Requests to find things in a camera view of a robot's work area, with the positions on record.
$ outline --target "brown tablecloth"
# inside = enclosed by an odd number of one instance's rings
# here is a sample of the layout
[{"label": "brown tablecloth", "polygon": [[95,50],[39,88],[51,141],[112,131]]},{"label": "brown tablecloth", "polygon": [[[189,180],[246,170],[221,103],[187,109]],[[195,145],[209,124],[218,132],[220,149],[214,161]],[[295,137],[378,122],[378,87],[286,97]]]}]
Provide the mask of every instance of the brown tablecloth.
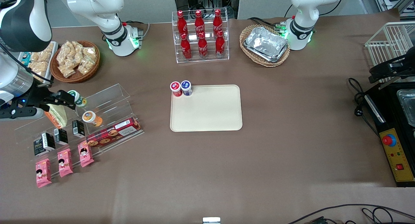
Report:
[{"label": "brown tablecloth", "polygon": [[[369,87],[363,44],[384,23],[398,19],[396,11],[321,17],[309,45],[292,51],[277,68],[259,66],[241,51],[239,34],[249,20],[230,21],[229,61],[182,65],[175,62],[169,23],[152,24],[142,50],[128,57],[113,54],[97,27],[53,29],[59,43],[95,43],[102,61],[89,81],[56,82],[52,90],[89,96],[120,83],[131,94],[145,133],[38,189],[34,164],[13,137],[25,122],[0,122],[0,220],[201,223],[202,217],[218,216],[224,224],[283,224],[343,203],[413,213],[415,189],[394,186],[378,138],[353,115],[354,92],[347,86],[347,78],[354,77]],[[238,85],[243,128],[172,132],[169,84],[184,79]],[[363,221],[357,207],[321,215]]]}]

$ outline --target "white plate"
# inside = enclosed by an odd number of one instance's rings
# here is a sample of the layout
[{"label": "white plate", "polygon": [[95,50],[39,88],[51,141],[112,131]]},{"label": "white plate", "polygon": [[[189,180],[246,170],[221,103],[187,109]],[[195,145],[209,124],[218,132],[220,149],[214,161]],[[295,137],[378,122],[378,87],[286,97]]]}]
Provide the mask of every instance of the white plate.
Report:
[{"label": "white plate", "polygon": [[174,132],[237,131],[242,128],[237,85],[192,86],[191,96],[172,95],[170,129]]}]

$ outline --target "woven basket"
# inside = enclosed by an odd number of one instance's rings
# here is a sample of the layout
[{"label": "woven basket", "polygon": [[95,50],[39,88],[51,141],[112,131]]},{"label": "woven basket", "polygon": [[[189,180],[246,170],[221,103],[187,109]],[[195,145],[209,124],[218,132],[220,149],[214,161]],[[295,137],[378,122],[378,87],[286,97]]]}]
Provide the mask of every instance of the woven basket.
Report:
[{"label": "woven basket", "polygon": [[[269,61],[265,60],[264,58],[260,57],[259,55],[253,53],[252,51],[248,50],[247,48],[245,48],[245,46],[243,45],[243,42],[245,41],[245,39],[251,34],[252,30],[256,27],[260,27],[261,25],[252,25],[252,26],[248,26],[246,27],[241,35],[239,36],[239,42],[240,42],[240,47],[242,49],[242,51],[255,63],[265,66],[265,67],[275,67],[280,65],[281,63],[283,63],[288,55],[290,54],[290,47],[288,47],[286,49],[286,51],[284,52],[284,54],[281,56],[281,58],[278,60],[277,63],[270,63]],[[265,29],[269,30],[270,32],[277,34],[277,32],[273,29],[271,29],[268,26],[263,26]]]},{"label": "woven basket", "polygon": [[51,73],[53,75],[53,77],[55,79],[57,79],[58,81],[61,82],[66,82],[66,83],[79,83],[79,82],[83,82],[86,81],[87,79],[91,78],[92,75],[95,74],[95,72],[98,70],[98,67],[100,65],[100,50],[98,50],[97,46],[95,44],[93,44],[92,42],[88,42],[88,41],[78,41],[79,44],[81,44],[83,47],[86,48],[95,48],[95,51],[97,53],[97,61],[95,62],[95,65],[92,67],[92,69],[87,73],[87,74],[82,74],[77,70],[77,67],[75,67],[75,74],[71,75],[68,78],[65,78],[61,71],[58,69],[59,63],[56,60],[56,57],[59,54],[59,51],[61,50],[60,48],[58,49],[58,51],[56,51],[55,55],[52,58],[51,64],[50,64],[50,69],[51,69]]}]

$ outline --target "white wire basket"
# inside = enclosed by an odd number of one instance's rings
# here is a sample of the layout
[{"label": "white wire basket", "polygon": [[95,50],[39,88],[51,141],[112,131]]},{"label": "white wire basket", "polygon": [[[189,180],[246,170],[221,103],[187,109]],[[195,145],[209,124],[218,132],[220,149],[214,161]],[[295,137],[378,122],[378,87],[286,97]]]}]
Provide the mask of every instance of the white wire basket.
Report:
[{"label": "white wire basket", "polygon": [[[389,22],[378,30],[366,43],[372,66],[406,54],[415,42],[415,21]],[[391,81],[388,77],[379,82]],[[413,82],[415,77],[398,79],[394,82]]]}]

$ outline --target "coca-cola bottle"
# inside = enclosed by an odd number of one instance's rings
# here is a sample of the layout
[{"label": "coca-cola bottle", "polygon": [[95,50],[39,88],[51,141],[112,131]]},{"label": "coca-cola bottle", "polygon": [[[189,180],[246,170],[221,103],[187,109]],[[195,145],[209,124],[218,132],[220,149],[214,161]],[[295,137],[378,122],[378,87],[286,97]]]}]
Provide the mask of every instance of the coca-cola bottle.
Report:
[{"label": "coca-cola bottle", "polygon": [[200,35],[203,33],[203,38],[205,38],[205,22],[202,19],[202,12],[196,10],[196,21],[195,21],[196,35],[200,39]]},{"label": "coca-cola bottle", "polygon": [[216,57],[223,58],[225,55],[225,39],[223,39],[223,31],[218,31],[218,38],[216,38]]},{"label": "coca-cola bottle", "polygon": [[181,35],[182,41],[180,43],[184,60],[189,61],[192,59],[192,52],[190,50],[190,43],[187,41],[187,36],[185,34]]},{"label": "coca-cola bottle", "polygon": [[179,10],[177,11],[177,16],[178,16],[178,20],[177,20],[177,28],[179,30],[179,34],[180,37],[181,35],[188,35],[188,31],[187,31],[187,23],[186,20],[183,18],[183,11]]},{"label": "coca-cola bottle", "polygon": [[218,31],[222,31],[222,18],[220,9],[215,10],[215,19],[213,20],[213,38],[217,37]]},{"label": "coca-cola bottle", "polygon": [[208,43],[205,39],[205,32],[201,32],[198,34],[199,36],[199,56],[202,60],[206,60],[208,58]]}]

